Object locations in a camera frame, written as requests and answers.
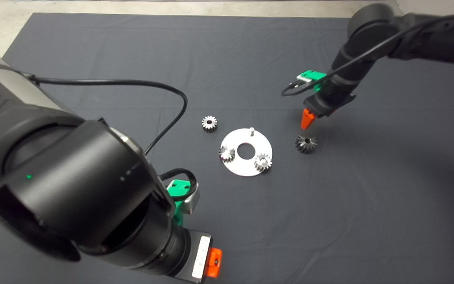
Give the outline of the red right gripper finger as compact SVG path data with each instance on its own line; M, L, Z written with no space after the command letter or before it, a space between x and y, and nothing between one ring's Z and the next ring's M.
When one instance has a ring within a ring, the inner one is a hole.
M301 115L301 129L307 130L314 120L315 115L309 109L304 109Z

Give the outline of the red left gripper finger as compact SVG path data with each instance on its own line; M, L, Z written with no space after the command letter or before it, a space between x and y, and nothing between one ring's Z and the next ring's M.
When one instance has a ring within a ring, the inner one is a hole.
M209 278L217 278L220 274L221 262L222 250L218 248L210 248L206 266L206 276Z

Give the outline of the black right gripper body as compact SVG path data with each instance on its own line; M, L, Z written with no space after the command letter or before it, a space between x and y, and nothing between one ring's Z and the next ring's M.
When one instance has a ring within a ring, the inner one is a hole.
M308 111L317 118L328 117L333 114L337 109L342 108L344 105L349 104L356 98L355 94L348 95L342 102L333 104L328 103L321 99L318 94L311 95L304 100L304 106Z

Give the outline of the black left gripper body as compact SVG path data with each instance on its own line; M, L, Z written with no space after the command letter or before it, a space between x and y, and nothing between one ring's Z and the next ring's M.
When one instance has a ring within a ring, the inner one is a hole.
M184 230L186 250L175 278L193 284L203 284L207 278L207 266L212 248L212 235L197 230Z

